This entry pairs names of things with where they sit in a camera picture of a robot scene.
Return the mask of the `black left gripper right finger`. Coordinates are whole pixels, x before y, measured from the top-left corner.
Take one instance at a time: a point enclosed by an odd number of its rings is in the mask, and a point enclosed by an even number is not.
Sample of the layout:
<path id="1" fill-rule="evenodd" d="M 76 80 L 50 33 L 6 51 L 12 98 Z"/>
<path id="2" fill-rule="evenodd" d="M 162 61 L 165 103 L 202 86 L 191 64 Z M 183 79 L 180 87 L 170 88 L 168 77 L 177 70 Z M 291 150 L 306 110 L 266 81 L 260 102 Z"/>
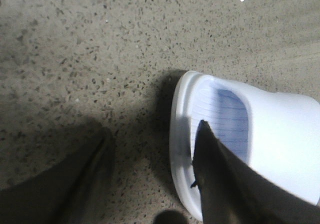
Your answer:
<path id="1" fill-rule="evenodd" d="M 318 224 L 320 209 L 271 183 L 233 154 L 201 120 L 193 155 L 205 224 Z"/>

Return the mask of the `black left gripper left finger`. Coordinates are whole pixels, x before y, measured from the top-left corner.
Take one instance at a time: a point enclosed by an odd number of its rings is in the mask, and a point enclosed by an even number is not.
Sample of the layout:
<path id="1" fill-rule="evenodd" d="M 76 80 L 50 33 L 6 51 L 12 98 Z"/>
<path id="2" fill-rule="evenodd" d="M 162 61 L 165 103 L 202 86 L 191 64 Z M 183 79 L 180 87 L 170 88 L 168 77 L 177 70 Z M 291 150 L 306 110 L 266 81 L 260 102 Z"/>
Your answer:
<path id="1" fill-rule="evenodd" d="M 2 224 L 83 224 L 99 217 L 113 174 L 107 127 L 47 132 L 45 141 L 75 145 L 58 164 L 0 193 Z"/>

